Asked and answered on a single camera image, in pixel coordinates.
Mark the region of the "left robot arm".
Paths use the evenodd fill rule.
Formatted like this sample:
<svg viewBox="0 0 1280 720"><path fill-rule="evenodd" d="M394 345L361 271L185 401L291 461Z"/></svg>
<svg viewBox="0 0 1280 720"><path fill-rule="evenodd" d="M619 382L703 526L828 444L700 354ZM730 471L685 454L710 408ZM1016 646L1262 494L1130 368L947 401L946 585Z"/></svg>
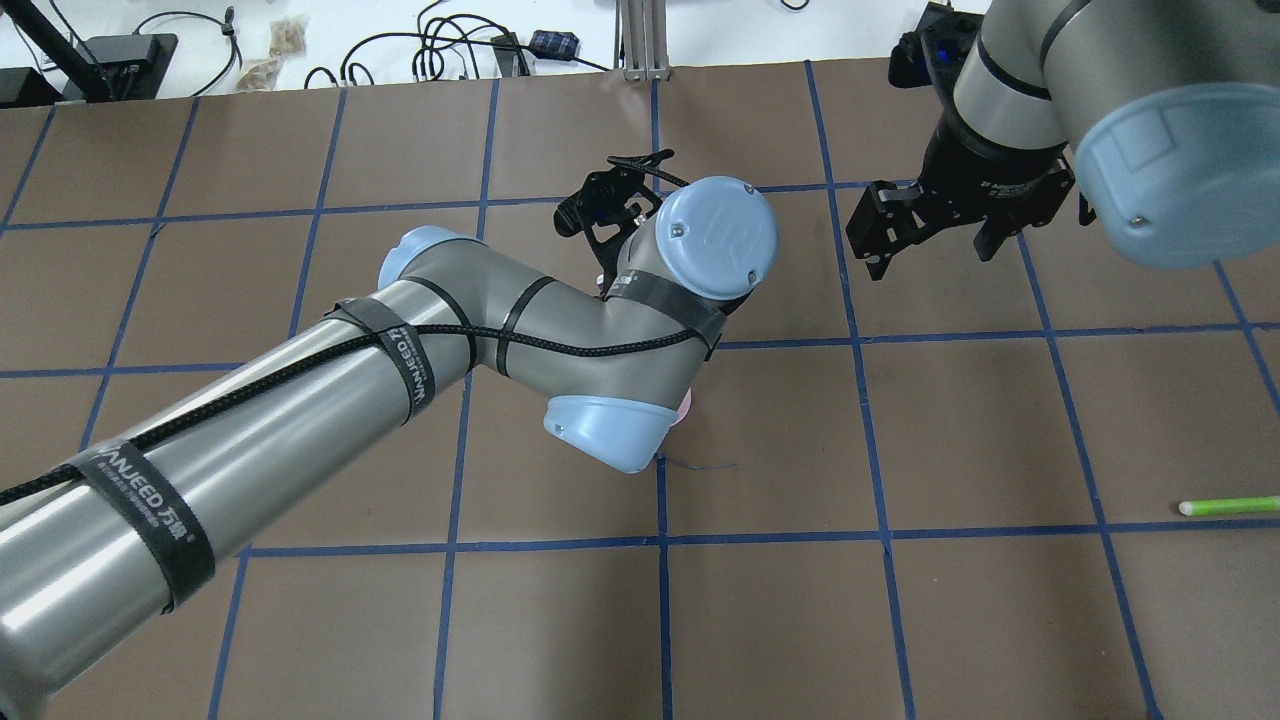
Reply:
<svg viewBox="0 0 1280 720"><path fill-rule="evenodd" d="M3 525L3 716L42 716L477 366L543 395L550 436L641 471L778 252L767 196L724 176L627 219L599 297L471 236L407 232L375 292L338 301L316 325L37 479L49 497Z"/></svg>

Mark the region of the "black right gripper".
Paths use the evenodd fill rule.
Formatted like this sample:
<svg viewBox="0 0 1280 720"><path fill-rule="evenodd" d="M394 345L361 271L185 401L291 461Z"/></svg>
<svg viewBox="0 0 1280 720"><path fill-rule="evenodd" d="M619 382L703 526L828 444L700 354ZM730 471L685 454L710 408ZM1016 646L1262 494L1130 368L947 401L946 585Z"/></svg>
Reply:
<svg viewBox="0 0 1280 720"><path fill-rule="evenodd" d="M869 183L845 234L873 282L882 281L905 250L943 229L979 222L984 223L973 247L979 261L988 263L1023 228L1048 224L1075 183L1062 145L1011 149L978 135L957 117L943 115L916 184Z"/></svg>

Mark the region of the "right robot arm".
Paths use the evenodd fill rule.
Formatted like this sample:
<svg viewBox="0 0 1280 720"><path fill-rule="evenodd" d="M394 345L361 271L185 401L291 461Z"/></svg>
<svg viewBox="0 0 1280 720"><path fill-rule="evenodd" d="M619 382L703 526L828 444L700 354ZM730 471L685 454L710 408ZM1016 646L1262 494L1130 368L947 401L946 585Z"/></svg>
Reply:
<svg viewBox="0 0 1280 720"><path fill-rule="evenodd" d="M995 1L920 182L1042 181L1064 149L1111 245L1185 269L1277 243L1275 1Z"/></svg>

